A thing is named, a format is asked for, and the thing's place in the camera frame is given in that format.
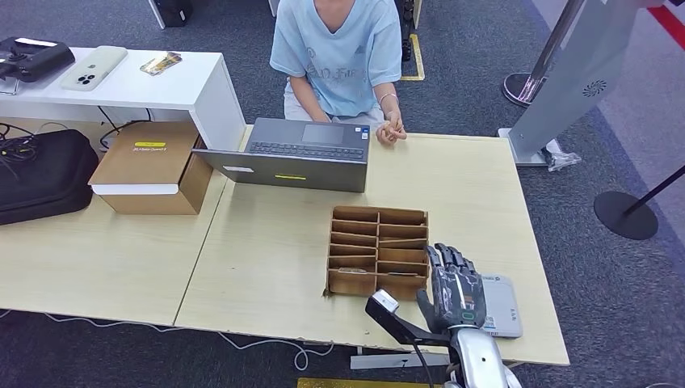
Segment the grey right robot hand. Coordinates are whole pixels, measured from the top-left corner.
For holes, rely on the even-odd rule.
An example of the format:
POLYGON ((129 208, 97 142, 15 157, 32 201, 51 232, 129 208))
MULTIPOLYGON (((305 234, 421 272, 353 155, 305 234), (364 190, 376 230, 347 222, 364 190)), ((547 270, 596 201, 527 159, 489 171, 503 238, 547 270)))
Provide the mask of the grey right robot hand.
POLYGON ((418 307, 430 332, 446 334, 461 327, 483 327, 486 318, 482 276, 455 247, 438 242, 425 247, 431 292, 419 289, 418 307))

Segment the person's left hand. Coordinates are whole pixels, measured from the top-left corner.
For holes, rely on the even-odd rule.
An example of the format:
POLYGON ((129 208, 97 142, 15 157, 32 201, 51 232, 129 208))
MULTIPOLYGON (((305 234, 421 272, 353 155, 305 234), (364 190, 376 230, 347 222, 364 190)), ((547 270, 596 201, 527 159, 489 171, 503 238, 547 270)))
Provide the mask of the person's left hand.
POLYGON ((376 129, 376 138, 386 146, 391 146, 398 140, 407 138, 399 111, 391 111, 386 115, 386 120, 376 129))

